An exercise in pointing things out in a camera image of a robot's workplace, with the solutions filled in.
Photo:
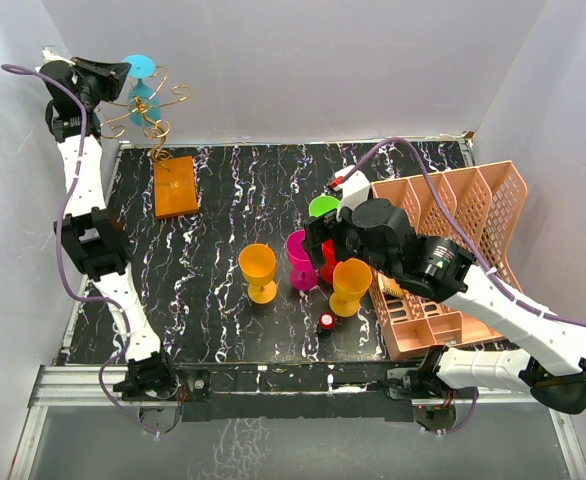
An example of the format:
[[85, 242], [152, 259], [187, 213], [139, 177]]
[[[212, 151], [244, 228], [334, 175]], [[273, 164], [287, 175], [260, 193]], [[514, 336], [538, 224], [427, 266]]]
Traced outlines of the green wine glass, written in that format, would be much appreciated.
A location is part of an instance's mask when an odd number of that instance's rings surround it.
[[330, 195], [320, 195], [311, 200], [308, 206], [310, 217], [321, 217], [339, 207], [340, 200]]

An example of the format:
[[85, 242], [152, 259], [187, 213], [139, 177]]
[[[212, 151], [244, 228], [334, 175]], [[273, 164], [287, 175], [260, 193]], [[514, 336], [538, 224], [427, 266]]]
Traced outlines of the red wine glass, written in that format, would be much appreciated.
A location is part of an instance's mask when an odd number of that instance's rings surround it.
[[324, 264], [319, 270], [322, 280], [329, 284], [333, 284], [333, 274], [338, 261], [335, 258], [334, 243], [332, 240], [327, 240], [322, 243], [321, 251], [324, 259]]

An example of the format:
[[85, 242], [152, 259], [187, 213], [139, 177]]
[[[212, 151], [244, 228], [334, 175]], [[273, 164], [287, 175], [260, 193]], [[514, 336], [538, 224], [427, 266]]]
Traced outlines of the teal wine glass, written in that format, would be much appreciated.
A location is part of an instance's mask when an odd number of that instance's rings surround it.
[[128, 92], [127, 103], [131, 114], [131, 121], [144, 128], [151, 127], [161, 119], [159, 99], [155, 89], [146, 84], [146, 81], [156, 71], [154, 61], [142, 54], [131, 54], [124, 58], [124, 62], [132, 65], [128, 76], [132, 80]]

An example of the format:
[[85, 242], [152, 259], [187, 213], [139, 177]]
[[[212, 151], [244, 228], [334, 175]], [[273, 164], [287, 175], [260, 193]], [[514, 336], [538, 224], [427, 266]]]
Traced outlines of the magenta wine glass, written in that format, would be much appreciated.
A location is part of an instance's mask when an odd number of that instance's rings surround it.
[[305, 239], [303, 229], [292, 232], [285, 243], [287, 257], [290, 263], [289, 282], [300, 291], [308, 291], [318, 283], [318, 274], [310, 258], [302, 246]]

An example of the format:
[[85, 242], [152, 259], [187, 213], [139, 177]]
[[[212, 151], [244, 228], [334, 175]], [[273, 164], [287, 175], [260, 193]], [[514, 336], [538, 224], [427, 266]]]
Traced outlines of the orange wine glass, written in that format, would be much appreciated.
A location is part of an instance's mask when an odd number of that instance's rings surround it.
[[332, 312], [339, 317], [355, 315], [371, 282], [371, 269], [363, 261], [351, 258], [338, 263], [333, 270], [333, 294], [329, 299]]
[[261, 243], [250, 244], [240, 252], [238, 263], [250, 300], [257, 304], [271, 302], [277, 295], [277, 260], [272, 249]]

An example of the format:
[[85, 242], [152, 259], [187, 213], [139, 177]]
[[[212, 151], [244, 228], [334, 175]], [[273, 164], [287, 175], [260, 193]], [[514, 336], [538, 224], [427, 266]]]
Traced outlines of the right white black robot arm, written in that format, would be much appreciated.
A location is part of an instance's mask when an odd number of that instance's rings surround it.
[[368, 199], [304, 221], [303, 248], [315, 267], [331, 241], [339, 262], [357, 259], [407, 292], [459, 310], [515, 344], [507, 351], [431, 349], [417, 372], [420, 388], [527, 392], [566, 414], [586, 409], [586, 323], [560, 317], [498, 278], [484, 259], [452, 240], [415, 232], [406, 212]]

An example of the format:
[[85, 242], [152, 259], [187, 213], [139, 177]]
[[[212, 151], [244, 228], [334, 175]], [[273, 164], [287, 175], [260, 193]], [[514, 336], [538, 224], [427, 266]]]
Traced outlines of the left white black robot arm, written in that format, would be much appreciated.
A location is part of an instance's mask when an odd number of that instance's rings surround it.
[[54, 228], [77, 270], [93, 281], [124, 343], [127, 374], [114, 385], [126, 398], [168, 399], [180, 376], [169, 364], [136, 291], [129, 238], [107, 209], [101, 176], [100, 103], [116, 100], [131, 66], [80, 58], [50, 59], [40, 68], [51, 100], [46, 122], [63, 158], [70, 196]]

